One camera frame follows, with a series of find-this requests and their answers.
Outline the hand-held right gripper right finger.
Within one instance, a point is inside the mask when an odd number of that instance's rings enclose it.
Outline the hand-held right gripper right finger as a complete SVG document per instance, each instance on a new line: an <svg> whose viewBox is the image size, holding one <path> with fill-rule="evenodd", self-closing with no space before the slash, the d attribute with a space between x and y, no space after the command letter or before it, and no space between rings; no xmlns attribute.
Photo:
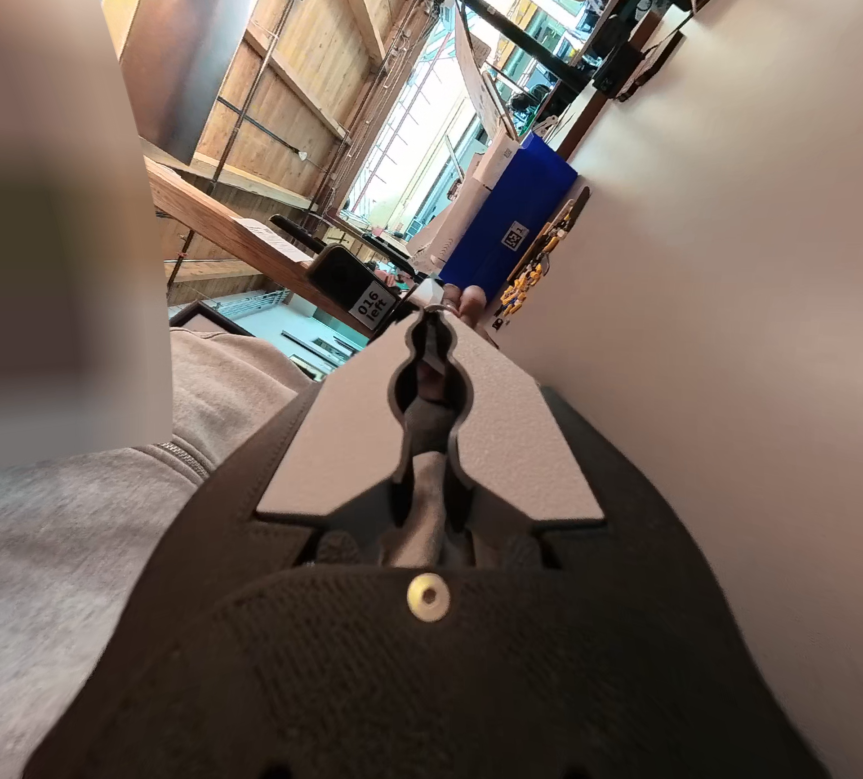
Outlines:
<svg viewBox="0 0 863 779"><path fill-rule="evenodd" d="M456 530L538 535L605 515L536 380L446 309L428 313L439 363L459 399L445 504Z"/></svg>

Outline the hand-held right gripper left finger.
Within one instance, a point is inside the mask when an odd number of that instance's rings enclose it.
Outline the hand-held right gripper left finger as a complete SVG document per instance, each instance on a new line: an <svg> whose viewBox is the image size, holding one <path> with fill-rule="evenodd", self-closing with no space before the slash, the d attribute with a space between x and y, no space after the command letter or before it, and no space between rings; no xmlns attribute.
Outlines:
<svg viewBox="0 0 863 779"><path fill-rule="evenodd" d="M414 502L406 412L428 322L417 312L393 324L325 379L256 506L260 519L350 533L404 525Z"/></svg>

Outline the person's left forearm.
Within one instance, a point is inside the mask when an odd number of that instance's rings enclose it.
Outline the person's left forearm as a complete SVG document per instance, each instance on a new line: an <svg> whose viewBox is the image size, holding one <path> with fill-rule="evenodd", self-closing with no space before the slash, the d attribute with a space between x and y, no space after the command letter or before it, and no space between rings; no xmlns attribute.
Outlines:
<svg viewBox="0 0 863 779"><path fill-rule="evenodd" d="M394 562L418 569L436 564L445 543L444 478L454 412L418 396L405 416L412 435L414 494Z"/></svg>

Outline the pile of loose lego pieces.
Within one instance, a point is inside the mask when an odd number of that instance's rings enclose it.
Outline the pile of loose lego pieces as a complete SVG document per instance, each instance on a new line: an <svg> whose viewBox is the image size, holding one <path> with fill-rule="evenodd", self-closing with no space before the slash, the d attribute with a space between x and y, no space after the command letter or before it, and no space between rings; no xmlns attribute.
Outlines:
<svg viewBox="0 0 863 779"><path fill-rule="evenodd" d="M493 332L499 332L510 323L525 305L530 291L549 275L554 251L572 231L590 197L591 188L584 184L540 229L507 278L491 320Z"/></svg>

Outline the person's left hand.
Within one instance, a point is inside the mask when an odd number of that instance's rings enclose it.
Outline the person's left hand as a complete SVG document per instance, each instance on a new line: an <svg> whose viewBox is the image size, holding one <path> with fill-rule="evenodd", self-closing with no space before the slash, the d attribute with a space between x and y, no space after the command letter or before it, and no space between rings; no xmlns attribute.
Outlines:
<svg viewBox="0 0 863 779"><path fill-rule="evenodd" d="M488 302L483 289L476 285L463 289L449 285L448 288L454 289L451 299L453 313L469 328L478 329Z"/></svg>

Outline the blue plastic bin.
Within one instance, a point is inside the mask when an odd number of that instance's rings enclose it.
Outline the blue plastic bin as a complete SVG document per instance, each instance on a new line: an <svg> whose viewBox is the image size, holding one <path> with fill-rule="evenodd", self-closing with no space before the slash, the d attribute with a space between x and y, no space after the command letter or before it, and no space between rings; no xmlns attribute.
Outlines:
<svg viewBox="0 0 863 779"><path fill-rule="evenodd" d="M461 289L479 287L493 299L576 181L577 171L545 139L529 133L449 253L439 279Z"/></svg>

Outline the wooden beam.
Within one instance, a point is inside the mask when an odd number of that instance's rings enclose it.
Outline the wooden beam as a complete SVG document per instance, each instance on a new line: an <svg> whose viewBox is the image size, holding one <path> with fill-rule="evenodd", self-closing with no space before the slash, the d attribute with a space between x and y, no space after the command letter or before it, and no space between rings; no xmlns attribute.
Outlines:
<svg viewBox="0 0 863 779"><path fill-rule="evenodd" d="M172 169L143 159L156 208L203 236L259 273L291 290L364 337L371 338L368 325L341 309L311 283L308 264L299 263L240 223L239 217L221 202L182 179Z"/></svg>

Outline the white paper sheets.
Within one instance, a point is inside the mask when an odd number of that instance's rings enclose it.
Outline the white paper sheets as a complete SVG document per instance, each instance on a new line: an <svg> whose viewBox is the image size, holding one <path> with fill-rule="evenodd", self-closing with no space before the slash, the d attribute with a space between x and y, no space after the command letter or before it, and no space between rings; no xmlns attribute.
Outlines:
<svg viewBox="0 0 863 779"><path fill-rule="evenodd" d="M502 127L492 139L488 149L472 159L464 182L468 186L478 184L491 191L519 150L520 141Z"/></svg>

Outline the white printed banner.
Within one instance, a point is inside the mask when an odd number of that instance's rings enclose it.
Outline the white printed banner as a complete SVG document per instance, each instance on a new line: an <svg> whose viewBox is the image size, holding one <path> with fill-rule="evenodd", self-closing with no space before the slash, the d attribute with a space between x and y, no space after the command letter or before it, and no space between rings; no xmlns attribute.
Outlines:
<svg viewBox="0 0 863 779"><path fill-rule="evenodd" d="M456 4L454 32L459 70L481 126L489 139L493 139L503 131L512 140L519 140L511 115L505 108L489 74L480 70L480 64L473 51L466 14L458 4Z"/></svg>

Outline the grey hoodie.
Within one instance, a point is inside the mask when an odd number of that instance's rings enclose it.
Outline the grey hoodie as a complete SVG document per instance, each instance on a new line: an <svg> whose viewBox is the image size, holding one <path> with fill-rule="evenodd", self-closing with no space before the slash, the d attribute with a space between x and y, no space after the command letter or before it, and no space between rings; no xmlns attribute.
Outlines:
<svg viewBox="0 0 863 779"><path fill-rule="evenodd" d="M271 344L171 329L167 442L2 471L1 776L79 692L192 493L311 380Z"/></svg>

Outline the black box device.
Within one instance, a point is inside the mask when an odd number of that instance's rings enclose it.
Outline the black box device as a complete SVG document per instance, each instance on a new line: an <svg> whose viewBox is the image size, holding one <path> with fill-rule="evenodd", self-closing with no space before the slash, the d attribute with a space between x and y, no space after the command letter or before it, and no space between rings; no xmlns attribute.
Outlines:
<svg viewBox="0 0 863 779"><path fill-rule="evenodd" d="M625 43L615 48L593 77L597 93L608 100L623 103L657 75L674 51L685 40L681 31L644 51Z"/></svg>

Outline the black metal pole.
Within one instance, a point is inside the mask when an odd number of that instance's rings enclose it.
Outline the black metal pole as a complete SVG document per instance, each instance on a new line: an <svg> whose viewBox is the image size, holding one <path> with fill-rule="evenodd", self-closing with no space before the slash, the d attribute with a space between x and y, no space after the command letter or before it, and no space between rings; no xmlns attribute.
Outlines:
<svg viewBox="0 0 863 779"><path fill-rule="evenodd" d="M580 94L590 82L590 75L576 66L568 65L552 51L545 48L527 32L516 26L504 14L491 7L485 0L458 0L464 7L472 10L497 30L507 40L535 59L547 71L553 73L560 83L566 85L575 95Z"/></svg>

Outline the large metal air duct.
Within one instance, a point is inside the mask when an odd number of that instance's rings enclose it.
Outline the large metal air duct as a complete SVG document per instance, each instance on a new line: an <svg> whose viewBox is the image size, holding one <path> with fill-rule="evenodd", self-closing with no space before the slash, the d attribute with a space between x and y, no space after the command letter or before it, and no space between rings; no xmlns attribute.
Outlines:
<svg viewBox="0 0 863 779"><path fill-rule="evenodd" d="M189 165L258 0L102 0L138 135Z"/></svg>

